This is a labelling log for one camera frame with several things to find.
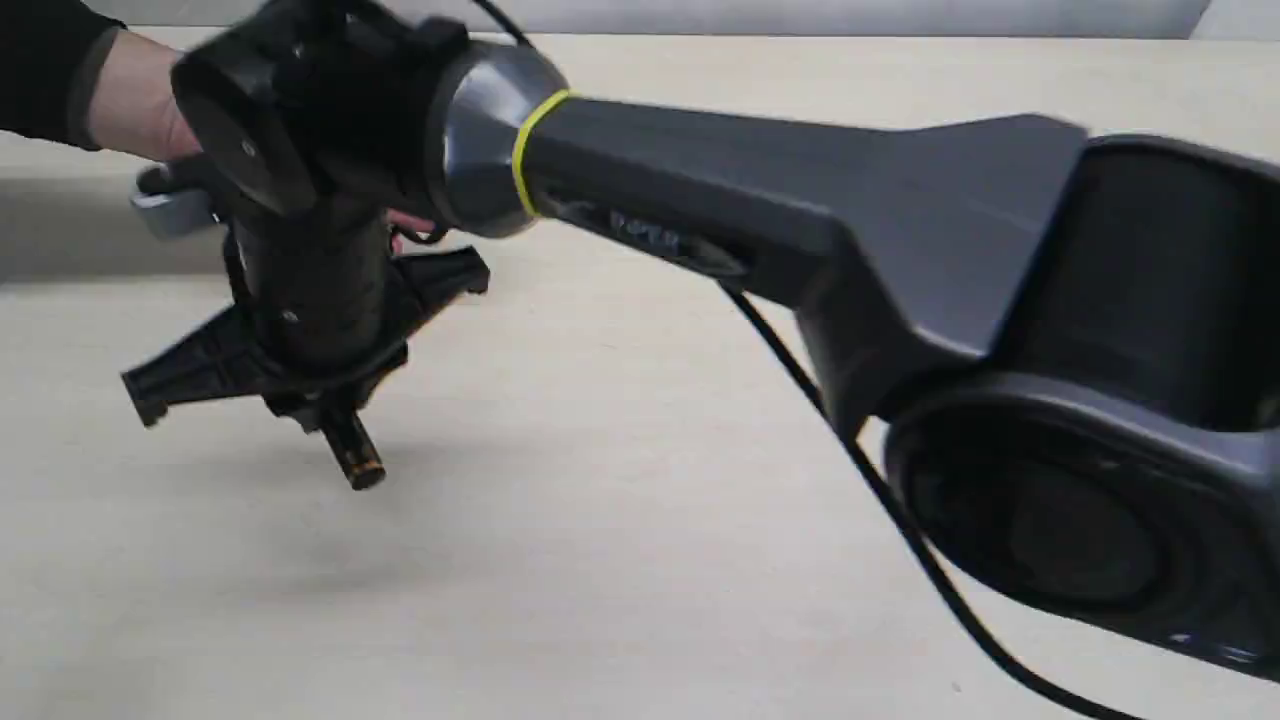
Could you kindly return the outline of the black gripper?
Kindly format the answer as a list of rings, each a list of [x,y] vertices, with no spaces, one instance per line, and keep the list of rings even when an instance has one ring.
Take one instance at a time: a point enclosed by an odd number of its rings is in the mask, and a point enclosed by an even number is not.
[[[456,225],[430,111],[470,47],[466,26],[443,15],[268,1],[179,60],[180,113],[233,186],[253,319],[228,306],[124,372],[145,427],[174,406],[262,395],[275,373],[255,329],[289,369],[383,374],[452,302],[488,292],[475,249],[393,258],[385,223],[396,211]]]

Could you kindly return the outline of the black sleeved forearm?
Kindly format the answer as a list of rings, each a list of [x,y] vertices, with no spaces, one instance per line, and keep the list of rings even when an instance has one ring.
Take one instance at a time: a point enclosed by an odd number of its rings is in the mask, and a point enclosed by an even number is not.
[[[193,156],[172,88],[180,58],[82,1],[4,1],[1,128],[150,161]]]

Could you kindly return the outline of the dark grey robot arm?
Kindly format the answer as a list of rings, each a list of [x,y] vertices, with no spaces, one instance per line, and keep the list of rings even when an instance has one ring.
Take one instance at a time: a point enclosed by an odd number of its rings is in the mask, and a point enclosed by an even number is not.
[[[259,396],[384,477],[358,410],[489,270],[394,258],[394,208],[563,222],[791,309],[795,379],[940,593],[1011,600],[1277,680],[1277,167],[1041,115],[863,129],[581,97],[521,33],[270,1],[172,72],[204,154],[141,176],[161,237],[228,227],[234,302],[124,374],[146,425]]]

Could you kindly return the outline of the open human hand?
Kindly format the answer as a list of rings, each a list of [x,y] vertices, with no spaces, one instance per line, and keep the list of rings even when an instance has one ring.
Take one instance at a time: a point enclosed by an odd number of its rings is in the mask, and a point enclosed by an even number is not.
[[[404,236],[415,243],[425,243],[426,237],[435,231],[435,224],[433,222],[397,210],[388,210],[385,213],[385,219],[388,225],[396,233]]]

